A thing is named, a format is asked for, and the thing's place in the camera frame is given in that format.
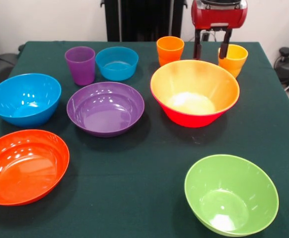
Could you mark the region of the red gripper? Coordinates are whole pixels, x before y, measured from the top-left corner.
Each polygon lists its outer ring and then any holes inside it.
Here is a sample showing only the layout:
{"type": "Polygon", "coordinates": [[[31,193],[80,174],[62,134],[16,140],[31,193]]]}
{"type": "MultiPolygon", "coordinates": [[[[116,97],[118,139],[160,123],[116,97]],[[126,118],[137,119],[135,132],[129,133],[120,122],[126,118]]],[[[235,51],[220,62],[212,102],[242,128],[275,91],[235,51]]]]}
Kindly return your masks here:
{"type": "Polygon", "coordinates": [[[195,26],[193,59],[201,59],[201,30],[225,29],[219,58],[227,56],[232,29],[240,28],[246,19],[248,4],[245,0],[194,0],[191,6],[192,23],[195,26]]]}

